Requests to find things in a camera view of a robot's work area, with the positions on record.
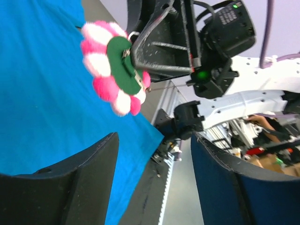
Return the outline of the pink flower smiley brooch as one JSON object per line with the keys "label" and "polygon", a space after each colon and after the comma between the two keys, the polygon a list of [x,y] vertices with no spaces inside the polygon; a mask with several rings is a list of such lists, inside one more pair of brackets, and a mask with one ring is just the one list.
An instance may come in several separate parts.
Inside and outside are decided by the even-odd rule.
{"label": "pink flower smiley brooch", "polygon": [[96,94],[119,116],[137,115],[150,87],[150,75],[131,60],[131,37],[117,23],[87,22],[81,29],[83,63]]}

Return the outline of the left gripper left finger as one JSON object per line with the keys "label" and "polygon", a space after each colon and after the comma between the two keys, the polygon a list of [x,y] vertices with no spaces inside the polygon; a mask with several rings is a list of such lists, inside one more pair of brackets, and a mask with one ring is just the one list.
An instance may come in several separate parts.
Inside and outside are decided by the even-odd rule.
{"label": "left gripper left finger", "polygon": [[111,133],[33,174],[1,175],[1,224],[104,224],[118,149],[119,137]]}

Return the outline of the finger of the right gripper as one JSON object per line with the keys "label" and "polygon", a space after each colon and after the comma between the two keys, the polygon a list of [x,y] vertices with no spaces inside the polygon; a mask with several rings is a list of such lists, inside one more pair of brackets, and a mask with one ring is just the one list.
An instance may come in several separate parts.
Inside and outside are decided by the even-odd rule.
{"label": "finger of the right gripper", "polygon": [[184,32],[142,32],[132,46],[133,64],[157,75],[192,72],[188,36]]}

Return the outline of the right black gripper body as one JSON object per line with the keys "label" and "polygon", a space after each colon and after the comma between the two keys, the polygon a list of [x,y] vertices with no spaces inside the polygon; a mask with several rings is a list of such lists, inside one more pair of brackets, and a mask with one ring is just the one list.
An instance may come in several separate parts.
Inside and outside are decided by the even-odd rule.
{"label": "right black gripper body", "polygon": [[201,98],[223,96],[238,72],[234,56],[255,43],[255,29],[241,0],[214,6],[198,0],[129,0],[127,31],[184,32],[188,36],[192,72],[187,75],[150,74],[152,82],[190,76],[188,86]]}

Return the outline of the blue t-shirt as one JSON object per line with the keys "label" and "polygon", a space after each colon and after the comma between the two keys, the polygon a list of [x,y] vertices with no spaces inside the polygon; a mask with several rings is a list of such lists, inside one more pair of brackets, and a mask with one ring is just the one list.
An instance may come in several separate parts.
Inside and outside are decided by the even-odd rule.
{"label": "blue t-shirt", "polygon": [[162,135],[141,114],[117,116],[95,94],[82,63],[84,23],[79,0],[1,1],[0,171],[32,174],[116,132],[105,221],[116,225]]}

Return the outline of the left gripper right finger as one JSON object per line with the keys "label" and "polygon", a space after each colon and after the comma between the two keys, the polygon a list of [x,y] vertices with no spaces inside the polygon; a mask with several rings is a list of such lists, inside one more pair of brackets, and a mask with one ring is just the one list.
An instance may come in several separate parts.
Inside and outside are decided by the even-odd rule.
{"label": "left gripper right finger", "polygon": [[191,155],[206,225],[298,225],[300,179],[246,162],[200,134]]}

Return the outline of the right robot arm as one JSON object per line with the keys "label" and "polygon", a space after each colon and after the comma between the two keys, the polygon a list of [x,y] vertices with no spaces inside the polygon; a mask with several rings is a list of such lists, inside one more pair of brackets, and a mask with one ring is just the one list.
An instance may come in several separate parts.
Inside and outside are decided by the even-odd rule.
{"label": "right robot arm", "polygon": [[241,0],[211,6],[196,0],[129,0],[128,32],[135,33],[133,65],[153,82],[190,76],[201,101],[177,106],[154,130],[165,140],[188,139],[223,122],[266,111],[300,112],[300,57],[264,63],[241,57],[255,29]]}

